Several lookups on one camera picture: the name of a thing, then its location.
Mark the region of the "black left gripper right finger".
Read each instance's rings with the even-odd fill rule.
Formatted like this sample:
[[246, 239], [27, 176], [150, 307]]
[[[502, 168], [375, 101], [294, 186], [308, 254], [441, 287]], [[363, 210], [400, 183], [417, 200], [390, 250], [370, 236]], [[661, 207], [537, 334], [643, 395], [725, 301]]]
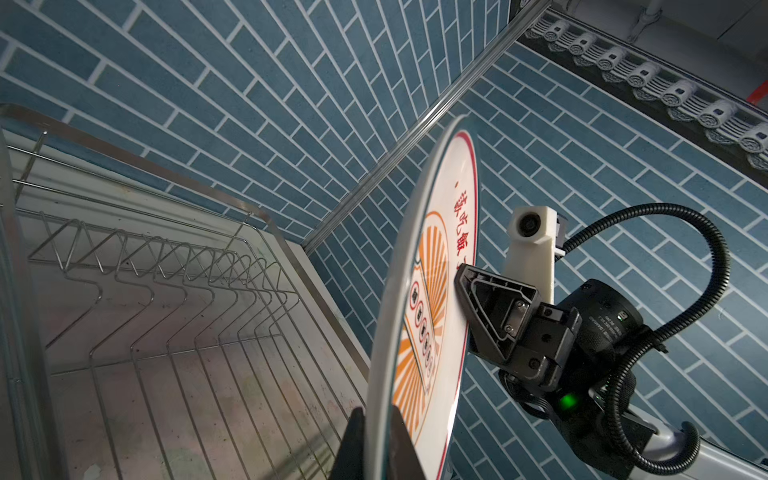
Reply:
[[426, 477], [399, 408], [392, 405], [390, 413], [388, 479], [425, 480]]

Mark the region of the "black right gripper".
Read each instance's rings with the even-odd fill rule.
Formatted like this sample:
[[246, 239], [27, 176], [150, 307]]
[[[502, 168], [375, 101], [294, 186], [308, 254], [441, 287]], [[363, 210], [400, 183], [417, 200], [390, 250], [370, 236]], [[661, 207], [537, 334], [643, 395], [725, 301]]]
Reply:
[[[508, 365], [538, 290], [469, 264], [458, 267], [454, 286], [470, 351]], [[541, 305], [525, 336], [528, 352], [499, 370], [500, 383], [527, 413], [551, 421], [576, 455], [620, 456], [608, 426], [608, 380], [649, 331], [617, 290], [590, 279], [559, 304]]]

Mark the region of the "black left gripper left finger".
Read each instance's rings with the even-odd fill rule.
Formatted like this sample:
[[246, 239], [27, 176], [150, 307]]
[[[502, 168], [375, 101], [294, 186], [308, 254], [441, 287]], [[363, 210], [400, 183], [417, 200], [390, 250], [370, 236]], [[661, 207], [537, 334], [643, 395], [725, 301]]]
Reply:
[[344, 431], [329, 480], [364, 479], [365, 413], [356, 407]]

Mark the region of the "orange sunburst white plate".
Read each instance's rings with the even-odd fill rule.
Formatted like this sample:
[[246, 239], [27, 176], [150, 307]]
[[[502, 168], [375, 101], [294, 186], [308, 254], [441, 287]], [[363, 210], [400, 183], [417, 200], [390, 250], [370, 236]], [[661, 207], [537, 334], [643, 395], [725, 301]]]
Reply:
[[469, 337], [454, 279], [461, 265], [476, 261], [480, 226], [474, 132], [467, 115], [443, 130], [399, 227], [371, 355], [367, 479], [385, 476], [395, 415], [426, 478], [440, 478], [447, 461]]

